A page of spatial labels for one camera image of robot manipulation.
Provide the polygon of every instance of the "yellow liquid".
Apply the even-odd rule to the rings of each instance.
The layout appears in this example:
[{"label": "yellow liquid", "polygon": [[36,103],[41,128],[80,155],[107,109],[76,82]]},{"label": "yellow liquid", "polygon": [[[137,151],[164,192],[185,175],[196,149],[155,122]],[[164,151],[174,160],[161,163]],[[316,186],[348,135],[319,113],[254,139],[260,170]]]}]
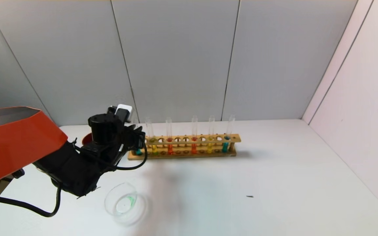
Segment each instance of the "yellow liquid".
[{"label": "yellow liquid", "polygon": [[[214,138],[213,137],[209,137],[208,140],[212,141],[212,140],[214,140]],[[213,144],[212,143],[208,143],[207,144],[207,153],[212,153],[212,152],[213,152]]]},{"label": "yellow liquid", "polygon": [[158,155],[157,145],[153,145],[152,147],[153,147],[153,154]]}]

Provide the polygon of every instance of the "colored liquid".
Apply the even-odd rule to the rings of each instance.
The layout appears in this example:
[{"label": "colored liquid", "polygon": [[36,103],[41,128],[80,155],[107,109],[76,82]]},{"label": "colored liquid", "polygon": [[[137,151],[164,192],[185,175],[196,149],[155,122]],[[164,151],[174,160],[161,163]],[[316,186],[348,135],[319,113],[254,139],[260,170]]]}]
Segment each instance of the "colored liquid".
[{"label": "colored liquid", "polygon": [[[196,141],[198,138],[197,137],[192,137],[192,141]],[[192,144],[192,154],[196,154],[196,143]]]},{"label": "colored liquid", "polygon": [[222,144],[222,152],[227,152],[227,148],[228,148],[228,143],[223,143]]},{"label": "colored liquid", "polygon": [[[167,142],[172,142],[172,141],[173,141],[172,138],[167,139]],[[171,144],[167,145],[167,154],[173,155],[173,145]]]},{"label": "colored liquid", "polygon": [[[155,142],[155,141],[156,141],[156,139],[154,139],[154,138],[150,139],[150,142]],[[157,145],[152,145],[151,147],[152,147],[153,154],[158,155]]]},{"label": "colored liquid", "polygon": [[[209,141],[213,141],[214,138],[213,137],[208,137],[208,140]],[[208,143],[207,144],[207,153],[212,153],[213,152],[213,144],[212,143]]]},{"label": "colored liquid", "polygon": [[[230,140],[230,137],[229,136],[225,136],[224,137],[226,140]],[[227,152],[227,149],[228,149],[228,143],[223,143],[222,144],[222,152]]]}]

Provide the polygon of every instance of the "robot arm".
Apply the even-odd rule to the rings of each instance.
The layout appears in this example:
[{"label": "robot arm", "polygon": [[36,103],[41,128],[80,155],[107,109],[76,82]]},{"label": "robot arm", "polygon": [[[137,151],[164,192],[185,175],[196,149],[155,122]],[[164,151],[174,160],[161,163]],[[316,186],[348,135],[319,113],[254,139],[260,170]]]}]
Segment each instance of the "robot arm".
[{"label": "robot arm", "polygon": [[141,167],[147,155],[135,167],[116,166],[127,151],[146,149],[142,127],[124,125],[131,112],[131,106],[118,105],[109,107],[106,114],[90,117],[93,140],[79,148],[75,142],[69,143],[67,136],[40,110],[0,109],[0,179],[33,163],[58,188],[52,213],[16,200],[0,197],[0,202],[51,217],[59,208],[61,190],[81,197],[96,189],[103,173]]}]

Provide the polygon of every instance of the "glass petri dish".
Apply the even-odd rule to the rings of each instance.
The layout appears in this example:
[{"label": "glass petri dish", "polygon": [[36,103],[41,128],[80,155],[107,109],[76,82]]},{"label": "glass petri dish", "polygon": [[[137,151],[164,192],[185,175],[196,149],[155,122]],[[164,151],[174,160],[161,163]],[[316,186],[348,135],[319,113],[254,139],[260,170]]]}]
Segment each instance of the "glass petri dish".
[{"label": "glass petri dish", "polygon": [[137,191],[128,182],[114,187],[105,198],[105,209],[114,217],[126,217],[137,201]]}]

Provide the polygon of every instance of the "teal liquid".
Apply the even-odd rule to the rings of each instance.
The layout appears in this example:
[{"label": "teal liquid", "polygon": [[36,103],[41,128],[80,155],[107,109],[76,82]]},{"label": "teal liquid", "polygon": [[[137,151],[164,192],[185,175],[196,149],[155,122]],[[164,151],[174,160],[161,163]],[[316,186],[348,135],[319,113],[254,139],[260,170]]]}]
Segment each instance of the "teal liquid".
[{"label": "teal liquid", "polygon": [[223,143],[222,144],[222,152],[227,152],[228,150],[228,143]]},{"label": "teal liquid", "polygon": [[[225,138],[225,140],[230,140],[230,137],[229,136],[225,136],[224,137]],[[228,143],[223,143],[222,144],[222,152],[227,152],[227,150],[228,150]]]}]

